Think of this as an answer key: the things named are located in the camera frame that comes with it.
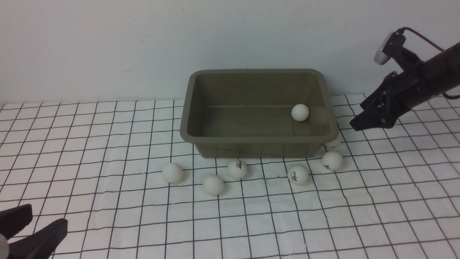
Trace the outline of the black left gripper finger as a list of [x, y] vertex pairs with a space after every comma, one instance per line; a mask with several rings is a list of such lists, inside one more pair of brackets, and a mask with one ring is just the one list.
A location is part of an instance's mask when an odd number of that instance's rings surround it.
[[9, 244], [8, 259], [48, 259], [68, 233], [68, 221], [58, 219], [40, 231]]
[[10, 239], [28, 226], [33, 219], [32, 205], [24, 204], [0, 212], [0, 234]]

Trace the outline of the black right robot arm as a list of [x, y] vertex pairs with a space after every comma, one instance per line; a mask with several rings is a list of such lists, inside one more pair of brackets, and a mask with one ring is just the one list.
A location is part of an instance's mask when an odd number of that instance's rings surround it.
[[427, 61], [418, 61], [401, 73], [388, 74], [362, 103], [362, 112], [350, 121], [355, 131], [392, 128], [399, 117], [460, 83], [459, 44]]

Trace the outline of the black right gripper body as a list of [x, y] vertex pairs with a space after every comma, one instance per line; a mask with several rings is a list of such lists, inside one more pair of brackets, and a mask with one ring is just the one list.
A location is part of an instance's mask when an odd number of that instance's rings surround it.
[[411, 108], [439, 94], [433, 84], [445, 71], [445, 60], [432, 58], [399, 74], [391, 72], [361, 103], [361, 108], [391, 114], [395, 125]]

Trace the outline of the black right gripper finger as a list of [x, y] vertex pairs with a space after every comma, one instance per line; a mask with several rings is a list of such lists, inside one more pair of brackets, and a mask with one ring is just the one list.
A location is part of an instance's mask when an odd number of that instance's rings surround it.
[[371, 128], [392, 128], [394, 117], [378, 110], [364, 110], [350, 121], [350, 126], [355, 131], [364, 131]]

